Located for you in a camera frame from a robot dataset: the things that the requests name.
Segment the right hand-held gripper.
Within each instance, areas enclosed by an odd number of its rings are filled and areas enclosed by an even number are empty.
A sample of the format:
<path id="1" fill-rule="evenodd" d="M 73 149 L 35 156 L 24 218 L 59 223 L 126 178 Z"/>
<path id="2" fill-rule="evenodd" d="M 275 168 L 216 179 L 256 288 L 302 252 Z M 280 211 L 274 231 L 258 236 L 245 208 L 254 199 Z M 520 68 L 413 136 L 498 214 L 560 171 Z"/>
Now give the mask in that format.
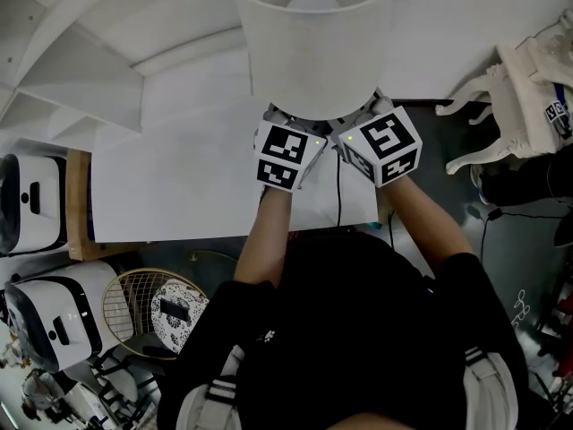
<path id="1" fill-rule="evenodd" d="M 343 160 L 380 188 L 418 168 L 423 142 L 403 107 L 373 97 L 330 135 Z"/>

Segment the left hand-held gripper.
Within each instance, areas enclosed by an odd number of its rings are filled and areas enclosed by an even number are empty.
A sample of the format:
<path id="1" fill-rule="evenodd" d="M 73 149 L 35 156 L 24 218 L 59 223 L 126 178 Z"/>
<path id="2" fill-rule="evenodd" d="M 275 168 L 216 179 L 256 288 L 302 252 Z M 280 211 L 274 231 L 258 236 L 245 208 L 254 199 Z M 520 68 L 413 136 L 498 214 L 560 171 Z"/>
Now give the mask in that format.
<path id="1" fill-rule="evenodd" d="M 256 180 L 267 187 L 298 190 L 328 145 L 326 122 L 290 116 L 270 108 L 253 138 Z"/>

